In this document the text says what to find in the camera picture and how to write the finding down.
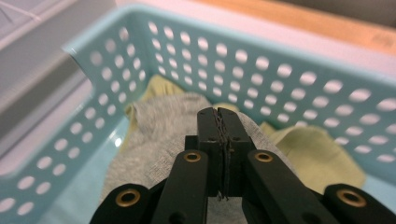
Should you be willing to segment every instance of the towel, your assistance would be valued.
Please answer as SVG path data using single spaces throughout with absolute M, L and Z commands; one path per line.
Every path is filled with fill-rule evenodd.
M 323 194 L 332 184 L 344 183 L 357 188 L 364 184 L 363 170 L 324 129 L 295 126 L 277 131 L 265 122 L 260 127 L 312 190 Z

